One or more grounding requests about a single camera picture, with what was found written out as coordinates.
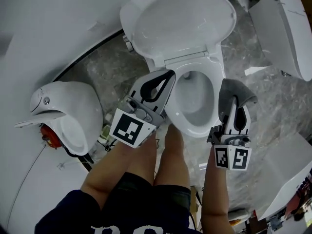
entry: navy shirt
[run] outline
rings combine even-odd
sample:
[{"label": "navy shirt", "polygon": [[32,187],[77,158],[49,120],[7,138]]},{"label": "navy shirt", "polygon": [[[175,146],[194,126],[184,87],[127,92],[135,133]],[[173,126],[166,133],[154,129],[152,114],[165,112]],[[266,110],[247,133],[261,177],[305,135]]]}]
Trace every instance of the navy shirt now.
[{"label": "navy shirt", "polygon": [[199,234],[195,230],[169,229],[163,220],[133,216],[129,219],[105,221],[96,200],[81,190],[71,191],[52,211],[44,216],[35,227],[36,234],[84,233],[84,234]]}]

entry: gray marble floor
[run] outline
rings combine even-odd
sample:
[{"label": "gray marble floor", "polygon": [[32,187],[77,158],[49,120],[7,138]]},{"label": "gray marble floor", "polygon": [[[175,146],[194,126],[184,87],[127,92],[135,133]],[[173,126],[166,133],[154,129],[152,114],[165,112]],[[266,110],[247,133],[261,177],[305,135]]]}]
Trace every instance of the gray marble floor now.
[{"label": "gray marble floor", "polygon": [[[225,73],[246,84],[258,96],[258,104],[249,105],[252,118],[250,135],[253,155],[246,172],[228,172],[230,208],[253,209],[252,188],[257,183],[260,164],[267,152],[273,152],[281,138],[299,132],[306,137],[312,129],[312,81],[305,82],[293,77],[283,77],[279,70],[265,59],[247,9],[256,3],[248,2],[243,8],[237,0],[230,0],[237,13],[237,24],[230,36],[222,41]],[[250,67],[268,68],[246,76]],[[112,112],[134,81],[148,73],[143,57],[129,53],[117,36],[102,45],[60,80],[82,81],[91,84],[99,97],[103,112]],[[160,138],[157,165],[163,151],[163,137],[167,125],[157,131]],[[195,139],[184,135],[185,160],[188,165],[191,183],[201,192],[205,170],[199,165],[207,162],[210,149],[206,138]],[[98,147],[97,157],[104,155]]]}]

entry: white wall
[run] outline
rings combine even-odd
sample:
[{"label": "white wall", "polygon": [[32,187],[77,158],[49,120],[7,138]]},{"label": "white wall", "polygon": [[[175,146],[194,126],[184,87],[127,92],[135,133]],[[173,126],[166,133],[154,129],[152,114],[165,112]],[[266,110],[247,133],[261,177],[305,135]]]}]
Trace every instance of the white wall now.
[{"label": "white wall", "polygon": [[[0,59],[1,225],[6,226],[17,190],[42,149],[38,128],[13,125],[29,115],[29,98],[37,88],[121,29],[119,10],[126,1],[0,0],[0,33],[13,34],[5,58]],[[36,180],[40,173],[30,174]]]}]

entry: white toilet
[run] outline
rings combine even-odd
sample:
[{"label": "white toilet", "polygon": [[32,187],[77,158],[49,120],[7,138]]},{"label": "white toilet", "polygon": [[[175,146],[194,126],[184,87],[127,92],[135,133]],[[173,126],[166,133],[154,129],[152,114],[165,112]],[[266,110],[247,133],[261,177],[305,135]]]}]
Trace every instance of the white toilet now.
[{"label": "white toilet", "polygon": [[29,120],[15,127],[44,123],[79,156],[91,150],[103,125],[103,111],[93,87],[76,81],[55,81],[37,89],[30,99],[30,113]]},{"label": "white toilet", "polygon": [[165,111],[192,137],[219,123],[218,97],[225,78],[221,41],[234,29],[227,0],[131,0],[120,11],[123,30],[149,70],[172,69],[176,83]]},{"label": "white toilet", "polygon": [[264,55],[278,69],[312,79],[312,33],[301,0],[260,0],[249,13]]}]

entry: toilet tank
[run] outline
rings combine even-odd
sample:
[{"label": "toilet tank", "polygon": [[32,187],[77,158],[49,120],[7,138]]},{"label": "toilet tank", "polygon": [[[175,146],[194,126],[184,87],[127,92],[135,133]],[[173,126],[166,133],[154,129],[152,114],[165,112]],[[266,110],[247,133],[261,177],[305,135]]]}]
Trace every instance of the toilet tank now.
[{"label": "toilet tank", "polygon": [[263,53],[278,69],[312,79],[312,33],[301,0],[260,0],[249,10]]}]

